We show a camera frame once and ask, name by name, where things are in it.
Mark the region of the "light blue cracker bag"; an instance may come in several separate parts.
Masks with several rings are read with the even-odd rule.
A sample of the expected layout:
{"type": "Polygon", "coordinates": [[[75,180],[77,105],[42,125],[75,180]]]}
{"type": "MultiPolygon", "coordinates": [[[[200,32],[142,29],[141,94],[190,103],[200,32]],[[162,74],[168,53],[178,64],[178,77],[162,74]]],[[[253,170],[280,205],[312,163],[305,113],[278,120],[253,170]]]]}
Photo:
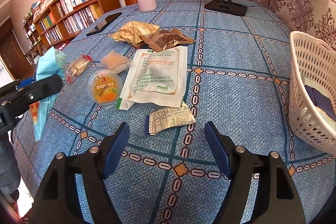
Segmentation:
{"type": "MultiPolygon", "coordinates": [[[[33,83],[44,78],[57,75],[65,79],[67,56],[62,51],[51,47],[39,58],[33,77],[33,83]]],[[[58,94],[51,95],[30,106],[30,114],[34,125],[35,141],[40,141],[47,118],[55,103],[58,94]]]]}

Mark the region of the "red-edged clear snack packet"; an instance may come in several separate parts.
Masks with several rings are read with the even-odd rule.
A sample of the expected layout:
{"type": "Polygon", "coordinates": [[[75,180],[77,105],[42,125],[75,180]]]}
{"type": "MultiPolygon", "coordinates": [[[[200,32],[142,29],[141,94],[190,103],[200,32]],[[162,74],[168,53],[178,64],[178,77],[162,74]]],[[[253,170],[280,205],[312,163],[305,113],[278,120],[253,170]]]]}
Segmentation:
{"type": "Polygon", "coordinates": [[[81,55],[72,61],[66,69],[66,81],[74,82],[85,70],[88,64],[92,61],[89,55],[81,55]]]}

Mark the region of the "orange jelly cup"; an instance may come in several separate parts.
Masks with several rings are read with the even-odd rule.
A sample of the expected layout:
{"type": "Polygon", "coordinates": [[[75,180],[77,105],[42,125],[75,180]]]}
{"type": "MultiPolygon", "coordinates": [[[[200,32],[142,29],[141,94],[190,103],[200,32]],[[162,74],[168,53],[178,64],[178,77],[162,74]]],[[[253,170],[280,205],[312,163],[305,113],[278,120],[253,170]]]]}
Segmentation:
{"type": "Polygon", "coordinates": [[[96,71],[88,80],[88,94],[90,98],[102,106],[114,104],[122,91],[122,80],[109,70],[96,71]]]}

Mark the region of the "clear brown biscuit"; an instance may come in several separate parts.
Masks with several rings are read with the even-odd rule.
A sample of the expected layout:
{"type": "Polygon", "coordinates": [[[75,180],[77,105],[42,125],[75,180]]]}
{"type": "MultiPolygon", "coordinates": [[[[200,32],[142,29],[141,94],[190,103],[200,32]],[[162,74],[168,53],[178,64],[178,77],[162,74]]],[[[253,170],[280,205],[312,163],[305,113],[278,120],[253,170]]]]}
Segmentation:
{"type": "Polygon", "coordinates": [[[112,73],[119,74],[134,66],[134,62],[115,51],[110,51],[100,60],[100,65],[112,73]]]}

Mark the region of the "navy sea salt cracker box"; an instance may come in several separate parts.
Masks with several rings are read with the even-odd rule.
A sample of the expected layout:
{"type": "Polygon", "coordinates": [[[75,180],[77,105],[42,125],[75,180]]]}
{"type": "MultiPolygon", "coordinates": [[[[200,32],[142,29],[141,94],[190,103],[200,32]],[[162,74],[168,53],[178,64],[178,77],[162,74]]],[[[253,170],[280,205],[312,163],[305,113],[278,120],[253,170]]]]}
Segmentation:
{"type": "Polygon", "coordinates": [[[324,111],[332,120],[335,121],[335,111],[331,104],[331,100],[327,96],[319,92],[317,89],[312,88],[309,85],[304,85],[304,87],[309,94],[309,97],[313,102],[314,106],[324,111]]]}

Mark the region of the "small blue white snack packet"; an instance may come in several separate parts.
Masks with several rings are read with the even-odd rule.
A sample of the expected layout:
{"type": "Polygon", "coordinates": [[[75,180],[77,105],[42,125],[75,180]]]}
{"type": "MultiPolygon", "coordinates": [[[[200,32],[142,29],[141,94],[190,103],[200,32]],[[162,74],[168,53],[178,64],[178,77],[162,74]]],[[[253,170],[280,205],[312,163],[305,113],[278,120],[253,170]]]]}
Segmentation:
{"type": "Polygon", "coordinates": [[[151,136],[174,127],[189,126],[196,120],[189,106],[182,102],[181,107],[163,107],[146,116],[145,133],[151,136]]]}

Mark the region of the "tan crinkled snack bag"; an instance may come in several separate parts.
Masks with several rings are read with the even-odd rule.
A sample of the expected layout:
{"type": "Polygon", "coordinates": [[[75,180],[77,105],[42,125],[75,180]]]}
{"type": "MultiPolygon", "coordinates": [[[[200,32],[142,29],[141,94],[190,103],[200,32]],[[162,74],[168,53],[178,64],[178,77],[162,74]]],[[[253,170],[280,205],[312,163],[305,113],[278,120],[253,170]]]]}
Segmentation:
{"type": "Polygon", "coordinates": [[[139,49],[145,45],[141,36],[156,32],[160,26],[155,24],[129,21],[124,24],[117,32],[109,34],[116,42],[126,42],[131,46],[139,49]]]}

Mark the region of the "white green printed pouch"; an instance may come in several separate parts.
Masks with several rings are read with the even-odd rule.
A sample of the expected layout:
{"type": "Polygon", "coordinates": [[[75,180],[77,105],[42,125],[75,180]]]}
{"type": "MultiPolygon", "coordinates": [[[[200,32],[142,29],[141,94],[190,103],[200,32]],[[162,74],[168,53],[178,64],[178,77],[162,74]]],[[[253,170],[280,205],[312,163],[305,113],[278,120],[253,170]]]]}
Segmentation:
{"type": "Polygon", "coordinates": [[[120,98],[119,110],[129,110],[135,103],[181,107],[186,91],[187,47],[168,50],[137,50],[120,98]]]}

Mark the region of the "brown clear snack packet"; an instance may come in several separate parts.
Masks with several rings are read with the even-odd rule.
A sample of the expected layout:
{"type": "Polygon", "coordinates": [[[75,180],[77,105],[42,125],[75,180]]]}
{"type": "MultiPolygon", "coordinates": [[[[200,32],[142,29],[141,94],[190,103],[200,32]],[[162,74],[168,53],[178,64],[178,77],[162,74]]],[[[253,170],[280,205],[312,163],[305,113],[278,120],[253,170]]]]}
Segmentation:
{"type": "Polygon", "coordinates": [[[148,35],[141,35],[140,38],[145,44],[156,52],[169,50],[176,46],[188,46],[195,43],[195,40],[181,33],[176,28],[172,30],[157,30],[148,35]]]}

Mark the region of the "black smartphone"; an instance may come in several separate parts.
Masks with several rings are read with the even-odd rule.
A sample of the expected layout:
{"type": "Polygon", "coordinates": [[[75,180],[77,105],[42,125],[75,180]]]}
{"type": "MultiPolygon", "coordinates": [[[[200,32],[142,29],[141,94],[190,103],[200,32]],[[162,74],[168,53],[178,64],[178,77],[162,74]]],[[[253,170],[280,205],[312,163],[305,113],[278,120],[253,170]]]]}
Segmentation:
{"type": "Polygon", "coordinates": [[[100,23],[98,23],[90,32],[88,32],[87,36],[92,36],[101,33],[121,15],[122,15],[121,12],[108,15],[105,19],[103,19],[100,23]]]}

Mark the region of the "wooden bookshelf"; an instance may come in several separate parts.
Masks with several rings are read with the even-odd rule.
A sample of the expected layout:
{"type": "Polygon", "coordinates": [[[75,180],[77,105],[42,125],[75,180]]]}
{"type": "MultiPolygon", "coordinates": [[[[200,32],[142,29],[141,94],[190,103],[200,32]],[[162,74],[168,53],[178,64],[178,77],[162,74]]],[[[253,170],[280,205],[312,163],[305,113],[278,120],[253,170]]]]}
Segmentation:
{"type": "Polygon", "coordinates": [[[35,27],[30,37],[34,45],[26,56],[41,55],[42,47],[70,42],[102,14],[120,7],[119,0],[52,0],[45,8],[37,7],[37,13],[26,21],[35,27]]]}

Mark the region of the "white plastic basket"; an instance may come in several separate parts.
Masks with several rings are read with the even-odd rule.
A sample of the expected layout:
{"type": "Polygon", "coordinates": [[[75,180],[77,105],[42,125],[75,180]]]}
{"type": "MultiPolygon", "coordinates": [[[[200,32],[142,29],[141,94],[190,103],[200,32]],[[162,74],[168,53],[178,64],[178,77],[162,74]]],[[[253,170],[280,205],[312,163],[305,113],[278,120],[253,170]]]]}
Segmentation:
{"type": "Polygon", "coordinates": [[[289,125],[297,137],[335,153],[335,51],[306,33],[290,33],[289,125]]]}

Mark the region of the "blue patterned tablecloth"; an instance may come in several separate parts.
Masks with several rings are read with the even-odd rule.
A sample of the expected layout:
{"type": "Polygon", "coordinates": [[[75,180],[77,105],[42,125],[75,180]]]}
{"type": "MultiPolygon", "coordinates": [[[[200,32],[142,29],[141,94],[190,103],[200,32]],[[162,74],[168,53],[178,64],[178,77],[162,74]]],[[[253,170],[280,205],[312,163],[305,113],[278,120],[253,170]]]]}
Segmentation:
{"type": "Polygon", "coordinates": [[[230,182],[219,172],[204,127],[212,121],[220,133],[250,152],[276,151],[288,167],[310,222],[335,187],[335,156],[297,138],[288,127],[289,30],[270,10],[247,2],[243,18],[205,9],[210,0],[159,0],[151,12],[137,5],[102,33],[83,31],[65,47],[69,61],[89,55],[92,62],[56,100],[41,140],[34,138],[26,113],[14,131],[14,148],[23,181],[35,195],[54,155],[74,155],[99,145],[119,124],[130,126],[129,142],[106,188],[123,223],[211,223],[230,182]],[[184,100],[196,122],[156,136],[145,132],[154,104],[122,111],[101,106],[88,95],[88,80],[110,51],[132,58],[135,49],[110,34],[129,21],[177,28],[195,40],[187,50],[184,100]]]}

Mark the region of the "black tablet stand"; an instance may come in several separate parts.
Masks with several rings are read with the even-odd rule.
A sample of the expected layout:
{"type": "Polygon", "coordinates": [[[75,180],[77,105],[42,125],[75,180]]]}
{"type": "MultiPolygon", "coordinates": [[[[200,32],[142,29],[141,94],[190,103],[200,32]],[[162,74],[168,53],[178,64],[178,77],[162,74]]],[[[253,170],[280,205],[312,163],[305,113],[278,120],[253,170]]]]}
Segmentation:
{"type": "Polygon", "coordinates": [[[234,3],[232,0],[213,0],[205,4],[205,9],[230,15],[245,16],[247,6],[234,3]]]}

